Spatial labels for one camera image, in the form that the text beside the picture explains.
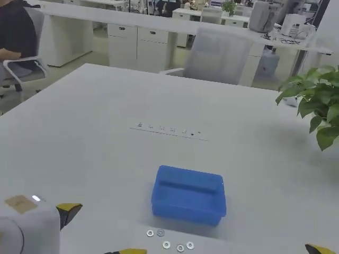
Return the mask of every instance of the small potted plant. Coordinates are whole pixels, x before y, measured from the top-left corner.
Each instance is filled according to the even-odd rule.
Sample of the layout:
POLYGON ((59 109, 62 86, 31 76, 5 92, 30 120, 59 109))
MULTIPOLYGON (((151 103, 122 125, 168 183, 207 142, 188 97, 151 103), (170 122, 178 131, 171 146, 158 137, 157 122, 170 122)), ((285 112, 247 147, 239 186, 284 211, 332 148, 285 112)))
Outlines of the small potted plant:
POLYGON ((279 88, 283 98, 296 97, 300 100, 298 114, 302 118, 313 114, 309 132, 317 130, 316 139, 322 151, 335 146, 339 157, 339 67, 312 68, 304 76, 293 76, 279 88))
POLYGON ((228 0, 226 2, 223 2, 221 8, 224 12, 228 12, 228 15, 232 17, 234 15, 235 6, 236 3, 234 3, 233 0, 228 0))

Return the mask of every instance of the brown tag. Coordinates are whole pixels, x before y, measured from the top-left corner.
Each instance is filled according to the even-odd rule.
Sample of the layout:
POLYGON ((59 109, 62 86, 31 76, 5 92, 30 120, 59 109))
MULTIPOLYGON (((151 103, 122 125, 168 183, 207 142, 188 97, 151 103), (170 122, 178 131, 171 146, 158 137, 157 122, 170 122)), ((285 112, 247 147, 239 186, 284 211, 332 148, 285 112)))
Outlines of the brown tag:
POLYGON ((11 208, 14 208, 20 214, 24 214, 25 212, 28 212, 38 207, 36 204, 34 204, 23 195, 6 199, 5 203, 11 208))

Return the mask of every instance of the blue plastic bin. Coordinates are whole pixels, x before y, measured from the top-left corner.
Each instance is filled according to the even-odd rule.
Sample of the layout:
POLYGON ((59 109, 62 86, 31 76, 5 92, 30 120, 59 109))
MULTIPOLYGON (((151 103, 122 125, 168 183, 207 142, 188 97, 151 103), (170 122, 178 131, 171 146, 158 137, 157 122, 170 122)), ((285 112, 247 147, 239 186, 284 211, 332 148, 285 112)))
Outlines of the blue plastic bin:
POLYGON ((160 166, 152 193, 155 216, 217 226, 226 216, 221 176, 160 166))

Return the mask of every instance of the power strip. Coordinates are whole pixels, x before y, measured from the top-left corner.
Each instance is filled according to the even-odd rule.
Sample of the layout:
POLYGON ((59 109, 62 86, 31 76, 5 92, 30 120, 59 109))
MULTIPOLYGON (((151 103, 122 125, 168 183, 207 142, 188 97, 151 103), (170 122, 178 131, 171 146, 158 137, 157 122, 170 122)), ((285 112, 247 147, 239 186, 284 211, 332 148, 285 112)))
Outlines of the power strip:
POLYGON ((188 139, 198 139, 202 141, 207 141, 207 139, 202 135, 200 131, 193 131, 186 128, 174 128, 163 125, 153 125, 150 123, 139 122, 130 127, 132 130, 138 131, 148 131, 159 134, 183 137, 188 139))

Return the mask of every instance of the metal washer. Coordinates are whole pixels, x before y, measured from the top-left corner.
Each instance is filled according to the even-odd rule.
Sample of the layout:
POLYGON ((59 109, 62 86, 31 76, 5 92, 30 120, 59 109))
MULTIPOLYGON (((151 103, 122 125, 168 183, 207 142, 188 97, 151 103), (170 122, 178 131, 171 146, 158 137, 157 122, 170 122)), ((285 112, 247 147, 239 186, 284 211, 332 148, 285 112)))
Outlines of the metal washer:
POLYGON ((187 242, 187 243, 186 243, 186 247, 187 247, 189 250, 193 250, 193 249, 194 249, 194 243, 193 243, 193 242, 187 242))
POLYGON ((182 245, 182 244, 178 244, 178 245, 176 246, 176 250, 177 250, 178 252, 184 252, 185 247, 184 247, 184 245, 182 245))
POLYGON ((164 242, 163 242, 163 248, 164 248, 164 249, 167 250, 167 249, 169 249, 170 247, 171 247, 171 243, 170 243, 169 241, 164 241, 164 242))
POLYGON ((159 229, 159 230, 157 231, 157 235, 158 235, 159 237, 163 237, 163 236, 165 235, 165 231, 164 231, 163 229, 159 229))
POLYGON ((153 230, 147 230, 146 234, 147 234, 148 237, 154 236, 153 230))

